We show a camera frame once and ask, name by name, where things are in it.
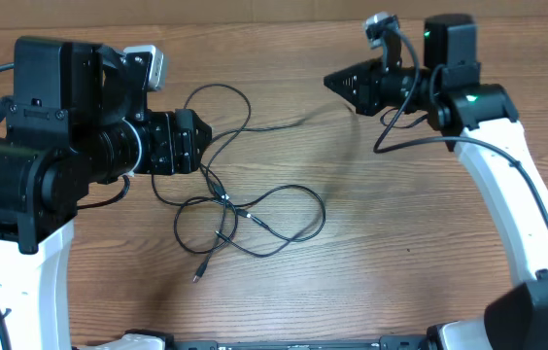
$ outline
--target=bolt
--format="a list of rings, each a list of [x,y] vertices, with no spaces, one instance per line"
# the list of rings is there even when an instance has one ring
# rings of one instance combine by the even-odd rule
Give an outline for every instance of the bolt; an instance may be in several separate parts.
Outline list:
[[[56,112],[56,118],[57,118],[59,121],[62,121],[66,116],[67,116],[67,113],[66,113],[66,111],[64,111],[64,110],[60,110],[60,111],[57,111],[57,112]]]

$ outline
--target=wooden table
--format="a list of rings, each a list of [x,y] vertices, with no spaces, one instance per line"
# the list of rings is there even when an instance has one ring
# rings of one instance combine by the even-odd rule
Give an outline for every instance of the wooden table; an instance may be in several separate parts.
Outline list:
[[[484,81],[510,92],[548,186],[548,18],[479,25]],[[402,26],[421,55],[422,22]],[[252,126],[316,113],[296,129],[241,135],[213,168],[236,201],[284,184],[314,189],[327,202],[319,236],[264,260],[224,249],[194,285],[201,258],[179,247],[175,209],[154,198],[149,177],[138,176],[125,200],[77,218],[69,262],[74,344],[105,342],[131,328],[220,341],[423,333],[480,315],[510,289],[495,226],[454,155],[443,145],[374,155],[382,126],[351,115],[323,87],[324,75],[379,54],[367,48],[358,22],[0,31],[0,63],[12,61],[15,39],[25,34],[118,48],[158,45],[172,63],[166,89],[150,96],[153,110],[180,108],[192,89],[222,82],[251,99]],[[0,75],[0,96],[12,92],[12,77]],[[246,115],[241,99],[222,89],[197,95],[190,106],[215,132],[237,127]],[[386,144],[435,134],[423,124],[394,131]],[[198,174],[158,183],[170,198],[206,193]],[[119,188],[92,186],[86,201]],[[219,210],[187,211],[180,229],[189,244],[211,244]],[[293,233],[316,210],[312,200],[288,192],[254,212]],[[247,221],[240,222],[237,241],[261,252],[280,244]]]

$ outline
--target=screw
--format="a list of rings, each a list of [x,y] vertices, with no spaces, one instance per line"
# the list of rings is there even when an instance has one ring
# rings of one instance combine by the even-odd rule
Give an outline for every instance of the screw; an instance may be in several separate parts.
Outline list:
[[[56,118],[57,118],[59,121],[62,121],[66,116],[67,116],[66,111],[60,110],[60,111],[57,111],[57,112],[56,112]]]

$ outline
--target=wooden tabletop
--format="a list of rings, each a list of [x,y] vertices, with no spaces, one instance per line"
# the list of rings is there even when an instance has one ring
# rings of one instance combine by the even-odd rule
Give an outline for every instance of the wooden tabletop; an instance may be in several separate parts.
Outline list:
[[[422,56],[422,22],[402,26]],[[479,27],[483,80],[510,93],[548,186],[548,18],[488,18]],[[137,176],[120,203],[82,212],[69,262],[75,345],[133,328],[218,341],[424,333],[480,315],[510,289],[497,230],[455,156],[443,145],[374,155],[383,127],[352,115],[323,87],[324,75],[379,54],[367,48],[358,22],[0,31],[0,63],[13,60],[15,39],[24,34],[117,48],[157,45],[172,62],[166,89],[150,94],[153,110],[181,108],[191,90],[220,82],[250,98],[249,126],[314,115],[295,129],[241,135],[212,167],[238,202],[284,184],[308,186],[324,198],[324,231],[274,257],[258,260],[226,248],[192,284],[202,257],[177,244],[176,210],[155,199],[147,176]],[[0,74],[0,96],[12,93],[12,77]],[[239,97],[221,88],[203,91],[190,107],[215,133],[239,126],[247,113]],[[393,131],[386,144],[431,135],[421,124]],[[158,185],[177,200],[206,194],[199,174],[160,178]],[[119,189],[91,186],[86,202]],[[253,211],[292,235],[317,209],[301,193],[282,192]],[[192,208],[180,230],[188,244],[206,248],[219,219],[217,206]],[[237,242],[260,252],[280,244],[246,220]]]

